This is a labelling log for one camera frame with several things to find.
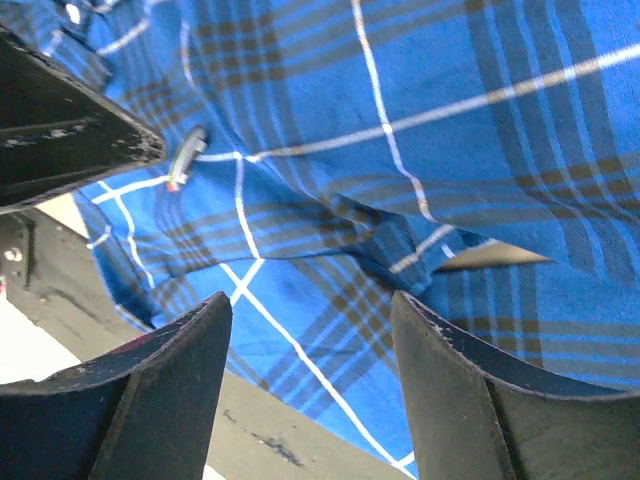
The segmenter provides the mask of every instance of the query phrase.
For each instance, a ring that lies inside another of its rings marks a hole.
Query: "beige surface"
[[[496,242],[484,248],[467,250],[449,260],[442,270],[480,268],[514,263],[544,262],[547,259],[513,245]]]
[[[74,232],[88,238],[87,228],[71,195],[63,195],[38,206],[42,212],[66,225]],[[493,245],[468,250],[452,258],[443,270],[479,268],[492,265],[530,263],[544,261],[545,258],[512,245],[496,242]]]
[[[71,194],[62,195],[48,202],[41,203],[37,208],[67,226],[78,235],[89,238],[87,227],[82,220],[80,211]]]

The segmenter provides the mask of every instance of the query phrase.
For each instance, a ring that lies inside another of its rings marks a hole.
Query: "curved metal support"
[[[0,478],[202,478],[230,334],[218,294],[95,360],[0,387]]]
[[[397,292],[393,342],[421,478],[640,478],[640,394],[555,375]]]

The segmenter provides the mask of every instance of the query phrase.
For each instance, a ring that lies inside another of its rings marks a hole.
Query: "white stripe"
[[[184,76],[187,78],[191,88],[197,90],[191,75],[191,65],[189,64],[189,24],[184,20],[180,22],[180,59]]]
[[[468,98],[460,102],[453,103],[444,107],[434,108],[417,115],[412,115],[400,120],[391,122],[389,125],[393,131],[398,132],[407,128],[417,127],[429,122],[442,120],[447,117],[466,113],[471,110],[483,108],[494,103],[500,103],[509,98],[521,97],[529,95],[537,90],[553,87],[562,83],[567,83],[576,78],[590,75],[599,70],[620,65],[640,57],[640,43],[636,43],[626,48],[614,50],[613,52],[595,57],[584,62],[580,62],[574,66],[564,69],[555,70],[546,75],[532,78],[517,83],[511,87],[494,90],[485,95]],[[296,145],[292,147],[278,148],[274,150],[265,150],[247,157],[252,162],[260,162],[267,157],[289,157],[299,156],[315,152],[324,152],[335,148],[354,145],[366,140],[378,138],[385,135],[383,127],[367,128],[340,137],[329,140],[308,143],[304,145]]]
[[[109,185],[104,183],[103,180],[100,180],[98,184],[102,188],[104,188],[107,192],[115,193],[115,190],[113,190]],[[136,264],[142,269],[142,271],[147,276],[147,280],[149,281],[149,288],[154,289],[156,287],[156,282],[153,280],[153,276],[151,275],[151,272],[149,272],[149,270],[147,270],[147,267],[145,267],[144,264],[142,263],[142,260],[138,255],[138,246],[136,245],[136,242],[133,239],[133,236],[136,233],[136,225],[133,223],[133,218],[131,217],[131,213],[129,212],[129,210],[127,210],[127,207],[124,205],[124,202],[122,201],[122,198],[120,197],[120,195],[115,195],[113,199],[115,200],[116,204],[118,205],[118,208],[122,212],[122,215],[124,215],[124,218],[127,221],[127,225],[129,226],[127,242],[129,243],[129,247],[131,249],[131,256],[133,257],[133,260],[136,262]]]
[[[240,225],[242,225],[242,231],[247,239],[247,245],[249,245],[249,250],[251,250],[253,258],[260,258],[260,252],[258,252],[258,247],[253,239],[249,222],[247,222],[247,217],[244,213],[244,200],[242,199],[244,189],[244,160],[239,158],[236,165],[236,210],[238,212],[238,220],[240,220]]]
[[[109,55],[111,53],[117,52],[122,47],[124,47],[125,45],[133,41],[138,35],[143,33],[147,28],[149,28],[149,24],[150,24],[149,19],[143,18],[142,20],[140,20],[140,23],[138,23],[135,27],[133,27],[131,30],[125,33],[118,40],[116,40],[113,43],[110,43],[105,47],[99,48],[98,50],[96,50],[96,53],[98,55],[104,56],[104,55]]]
[[[161,3],[167,3],[170,2],[171,0],[147,0],[144,3],[144,13],[149,15],[149,13],[151,13],[151,10],[153,9],[153,7],[155,7],[156,5],[160,5]]]
[[[55,30],[51,34],[51,41],[49,42],[49,45],[47,45],[47,47],[44,50],[42,50],[42,54],[45,57],[50,57],[51,55],[53,55],[53,52],[56,50],[56,48],[58,48],[58,45],[60,45],[61,41],[62,41],[62,31]]]
[[[107,225],[104,229],[104,233],[95,242],[87,243],[87,248],[93,250],[99,245],[102,245],[111,236],[111,225]]]
[[[456,256],[456,254],[453,253],[453,250],[451,250],[451,248],[449,248],[449,245],[447,245],[446,243],[440,248],[442,249],[442,253],[444,253],[447,258],[453,258]]]
[[[97,196],[91,201],[94,204],[99,205],[101,203],[106,202],[107,200],[111,200],[116,197],[121,197],[126,193],[135,192],[143,188],[155,187],[157,185],[167,183],[168,181],[169,181],[168,175],[161,175],[159,177],[150,178],[149,180],[140,180],[139,182],[133,182],[115,190],[110,188],[107,193],[103,193],[102,195]]]
[[[424,253],[424,251],[431,247],[434,243],[440,240],[442,237],[453,231],[454,227],[452,225],[442,225],[435,229],[435,231],[429,235],[425,240],[423,240],[416,251],[410,253],[403,259],[399,260],[396,264],[392,265],[389,268],[391,273],[400,273],[402,270],[407,268],[409,265],[413,265],[420,259],[420,255]]]
[[[360,130],[358,132],[335,137],[330,140],[321,140],[319,142],[307,143],[304,145],[294,145],[292,147],[283,147],[275,150],[259,152],[255,155],[248,156],[247,160],[252,163],[256,163],[261,162],[266,157],[296,157],[299,155],[307,155],[309,153],[326,152],[327,150],[365,142],[373,138],[381,137],[382,135],[384,135],[384,130],[381,126],[372,127],[367,128],[366,130]]]
[[[118,0],[107,0],[102,5],[93,8],[96,13],[107,13],[118,3]]]
[[[398,460],[396,463],[391,464],[392,467],[406,467],[407,465],[410,465],[411,463],[413,463],[413,461],[416,459],[415,455],[413,452],[407,454],[406,457],[404,457],[402,460]]]
[[[259,258],[258,260],[253,262],[253,265],[251,265],[251,268],[249,268],[249,271],[244,276],[242,281],[236,286],[236,289],[233,292],[233,295],[231,295],[230,302],[232,307],[238,302],[240,297],[244,295],[244,293],[248,290],[251,280],[253,280],[253,278],[256,276],[256,273],[258,273],[262,265],[264,265],[264,262],[265,262],[264,258]]]
[[[217,153],[214,155],[198,155],[196,157],[197,162],[225,162],[228,160],[241,160],[242,154],[240,152],[227,152]]]
[[[149,328],[148,325],[145,325],[144,323],[142,323],[137,317],[133,316],[131,312],[129,312],[129,310],[124,308],[119,303],[116,304],[115,309],[116,309],[116,312],[118,312],[123,317],[127,318],[134,325],[137,325],[141,330],[145,332],[151,332],[152,329]]]
[[[424,187],[422,186],[422,183],[420,182],[420,180],[418,180],[418,178],[407,171],[407,169],[404,167],[404,163],[402,162],[402,156],[400,155],[400,150],[398,149],[398,143],[396,142],[396,137],[393,134],[393,126],[389,123],[387,109],[385,108],[384,100],[382,99],[380,77],[378,76],[378,68],[376,67],[376,61],[373,57],[371,45],[369,44],[369,40],[367,39],[367,32],[364,27],[364,16],[362,15],[360,0],[351,0],[351,7],[353,10],[354,22],[356,24],[356,32],[358,33],[358,39],[360,40],[360,45],[362,46],[365,62],[367,64],[367,70],[369,70],[369,77],[371,78],[371,87],[373,88],[373,97],[376,103],[376,109],[378,110],[378,118],[380,119],[380,123],[382,123],[382,130],[387,137],[387,143],[389,144],[389,150],[391,150],[393,163],[395,164],[398,171],[402,173],[402,175],[407,177],[411,182],[413,190],[416,194],[416,198],[418,200],[418,208],[420,208],[420,212],[422,212],[422,215],[427,220],[434,221],[434,218],[429,212],[429,204],[427,203],[427,197],[424,193]]]
[[[225,263],[221,263],[220,266],[224,269],[224,271],[229,275],[229,278],[236,284],[236,286],[241,285],[241,280],[234,273],[233,270],[229,267],[229,265]],[[342,408],[344,413],[347,415],[349,420],[355,425],[358,431],[362,434],[362,436],[371,444],[375,450],[382,455],[390,464],[396,463],[396,460],[387,452],[382,445],[378,443],[378,441],[373,438],[369,430],[362,424],[356,413],[353,411],[351,406],[346,402],[346,400],[338,393],[338,391],[331,385],[331,382],[324,376],[322,371],[311,361],[311,359],[307,356],[302,346],[296,341],[295,338],[291,336],[291,334],[282,326],[278,321],[269,313],[269,311],[262,305],[262,303],[248,290],[244,290],[244,296],[251,302],[251,304],[262,314],[262,316],[275,328],[293,347],[295,352],[298,354],[298,358],[304,363],[307,368],[313,373],[313,375],[318,379],[320,384],[329,392],[331,397],[335,400],[335,402]],[[402,471],[405,475],[413,477],[411,473],[404,467],[397,467],[400,471]]]

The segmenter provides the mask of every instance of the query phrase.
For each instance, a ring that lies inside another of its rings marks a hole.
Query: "plaid shirt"
[[[76,194],[129,321],[227,292],[228,369],[409,475],[394,290],[640,387],[636,0],[69,3],[1,0],[0,20],[170,157],[208,135],[177,194],[168,164]],[[437,271],[492,239],[553,262]]]

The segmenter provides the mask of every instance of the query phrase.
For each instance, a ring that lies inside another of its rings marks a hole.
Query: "dark stain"
[[[228,418],[231,423],[238,423],[238,421],[231,416],[231,412],[228,409],[222,412],[222,415]]]
[[[284,458],[287,462],[292,463],[296,467],[304,466],[296,454],[284,446],[281,440],[276,440],[273,437],[261,437],[255,433],[252,433],[251,435]]]

